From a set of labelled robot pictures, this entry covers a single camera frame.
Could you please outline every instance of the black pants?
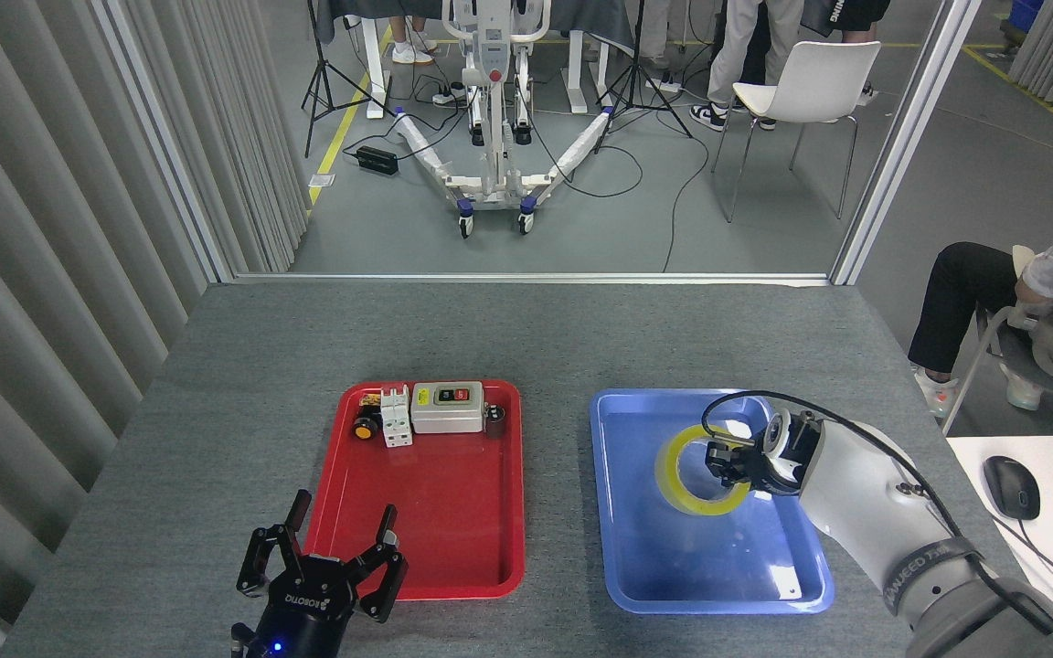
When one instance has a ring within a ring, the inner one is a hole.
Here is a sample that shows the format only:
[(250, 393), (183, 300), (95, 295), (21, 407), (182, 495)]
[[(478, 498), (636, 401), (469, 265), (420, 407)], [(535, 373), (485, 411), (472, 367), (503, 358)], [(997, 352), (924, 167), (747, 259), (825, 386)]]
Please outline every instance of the black pants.
[(929, 371), (953, 372), (974, 310), (980, 305), (997, 313), (1015, 305), (1016, 282), (1018, 276), (1010, 254), (974, 242), (946, 246), (932, 263), (908, 359)]

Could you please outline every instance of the patient lift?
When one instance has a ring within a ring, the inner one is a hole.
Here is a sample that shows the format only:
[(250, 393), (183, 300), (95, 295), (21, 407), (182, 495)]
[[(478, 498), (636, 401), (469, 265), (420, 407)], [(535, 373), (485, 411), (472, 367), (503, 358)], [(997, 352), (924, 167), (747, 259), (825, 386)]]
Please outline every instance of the patient lift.
[[(457, 37), (465, 56), (462, 83), (468, 87), (468, 112), (475, 145), (485, 147), (480, 176), (456, 176), (426, 138), (397, 107), (394, 127), (409, 142), (430, 175), (441, 183), (446, 199), (456, 204), (460, 236), (474, 230), (475, 210), (518, 208), (518, 232), (525, 236), (535, 224), (535, 208), (584, 161), (597, 134), (605, 126), (611, 107), (603, 107), (547, 174), (524, 175), (515, 164), (516, 145), (531, 143), (530, 68), (534, 43), (551, 28), (551, 0), (442, 0), (442, 24)], [(514, 124), (505, 113), (504, 84), (514, 83)]]

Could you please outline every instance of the tripod stand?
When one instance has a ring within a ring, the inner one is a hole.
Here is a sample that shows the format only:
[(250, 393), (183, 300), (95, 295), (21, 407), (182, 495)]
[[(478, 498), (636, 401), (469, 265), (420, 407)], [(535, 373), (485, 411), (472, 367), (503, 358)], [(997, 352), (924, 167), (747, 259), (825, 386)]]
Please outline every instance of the tripod stand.
[[(315, 35), (315, 52), (319, 58), (319, 62), (315, 65), (314, 74), (311, 74), (311, 83), (309, 84), (309, 91), (303, 96), (303, 103), (300, 104), (300, 108), (306, 107), (306, 101), (311, 100), (311, 120), (309, 122), (309, 140), (306, 141), (306, 146), (303, 149), (303, 157), (306, 158), (311, 155), (311, 133), (315, 129), (315, 121), (319, 121), (322, 117), (335, 113), (336, 109), (343, 109), (344, 107), (352, 107), (352, 105), (359, 105), (367, 103), (373, 99), (372, 95), (359, 86), (354, 80), (347, 78), (343, 75), (343, 72), (337, 69), (333, 66), (331, 62), (327, 61), (324, 55), (322, 55), (322, 43), (319, 43), (319, 29), (316, 24), (315, 17), (315, 0), (309, 0), (309, 16), (311, 17), (311, 34)], [(363, 94), (362, 99), (356, 99), (347, 101), (342, 105), (337, 105), (331, 100), (331, 83), (327, 80), (327, 72), (331, 71), (338, 75), (339, 78), (347, 80), (347, 83), (354, 86), (360, 94)], [(388, 107), (388, 105), (377, 103), (384, 108), (385, 113), (389, 113), (393, 117), (396, 114)], [(322, 112), (319, 112), (319, 107), (322, 105)]]
[[(617, 93), (617, 104), (612, 108), (612, 113), (607, 120), (607, 125), (603, 126), (603, 133), (600, 135), (599, 140), (596, 141), (596, 153), (599, 153), (600, 146), (603, 144), (603, 139), (607, 138), (607, 134), (612, 128), (612, 121), (617, 114), (622, 114), (628, 109), (639, 108), (639, 109), (656, 109), (656, 112), (668, 112), (673, 115), (676, 119), (677, 125), (681, 126), (681, 132), (684, 133), (686, 137), (693, 137), (690, 133), (689, 126), (684, 125), (684, 121), (681, 121), (681, 117), (676, 115), (673, 109), (673, 105), (669, 103), (668, 97), (661, 92), (659, 84), (653, 80), (651, 75), (648, 75), (648, 71), (644, 71), (644, 66), (640, 65), (640, 34), (644, 24), (644, 0), (640, 0), (640, 7), (636, 12), (636, 26), (633, 31), (635, 44), (632, 51), (632, 61), (628, 63), (627, 69), (623, 69), (620, 75), (617, 76), (612, 84), (607, 88), (605, 92), (598, 98), (600, 105), (603, 104), (603, 99), (615, 91), (615, 87), (620, 83), (620, 80), (627, 79), (625, 87), (623, 91)], [(648, 82), (648, 85), (656, 92), (657, 99), (661, 100), (659, 105), (647, 105), (643, 103), (638, 103), (636, 101), (636, 87), (640, 84)]]

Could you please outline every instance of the black mouse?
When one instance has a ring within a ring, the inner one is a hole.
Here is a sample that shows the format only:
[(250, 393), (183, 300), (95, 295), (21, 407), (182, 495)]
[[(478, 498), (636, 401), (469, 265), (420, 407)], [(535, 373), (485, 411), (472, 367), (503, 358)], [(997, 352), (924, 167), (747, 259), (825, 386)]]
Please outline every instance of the black mouse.
[(996, 454), (982, 468), (990, 497), (998, 512), (1011, 519), (1029, 521), (1039, 514), (1039, 491), (1035, 476), (1020, 462)]

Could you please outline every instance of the black robotic gripper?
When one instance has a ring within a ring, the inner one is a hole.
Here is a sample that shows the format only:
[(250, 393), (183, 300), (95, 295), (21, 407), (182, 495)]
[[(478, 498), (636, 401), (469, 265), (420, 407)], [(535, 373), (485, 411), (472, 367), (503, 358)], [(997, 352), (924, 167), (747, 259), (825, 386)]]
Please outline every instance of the black robotic gripper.
[[(347, 620), (357, 604), (364, 615), (384, 623), (396, 603), (409, 563), (397, 551), (396, 505), (384, 509), (377, 541), (347, 562), (338, 558), (301, 555), (296, 534), (309, 512), (311, 494), (300, 490), (292, 512), (283, 523), (258, 529), (251, 535), (246, 559), (239, 573), (238, 591), (245, 596), (262, 596), (266, 610), (259, 627), (234, 624), (231, 629), (233, 658), (331, 658), (339, 653)], [(279, 545), (283, 572), (275, 580), (266, 577), (271, 551)], [(359, 596), (357, 585), (373, 572), (384, 567), (380, 586)]]

